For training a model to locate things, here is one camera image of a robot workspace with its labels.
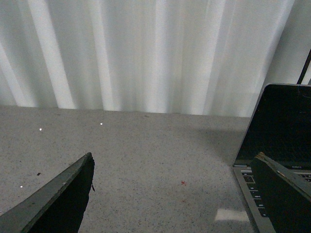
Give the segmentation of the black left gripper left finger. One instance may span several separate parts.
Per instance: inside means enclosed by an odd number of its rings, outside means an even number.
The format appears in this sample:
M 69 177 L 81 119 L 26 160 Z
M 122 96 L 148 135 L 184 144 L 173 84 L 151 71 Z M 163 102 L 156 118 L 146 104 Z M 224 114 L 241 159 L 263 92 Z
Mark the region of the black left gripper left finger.
M 2 233 L 76 233 L 91 190 L 95 162 L 88 152 L 0 217 Z

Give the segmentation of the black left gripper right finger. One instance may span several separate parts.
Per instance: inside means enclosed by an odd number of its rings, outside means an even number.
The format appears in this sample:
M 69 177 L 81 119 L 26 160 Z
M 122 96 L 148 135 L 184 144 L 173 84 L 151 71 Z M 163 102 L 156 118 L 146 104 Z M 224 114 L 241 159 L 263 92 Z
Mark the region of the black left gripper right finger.
M 259 153 L 251 162 L 254 180 L 277 233 L 311 231 L 311 183 Z

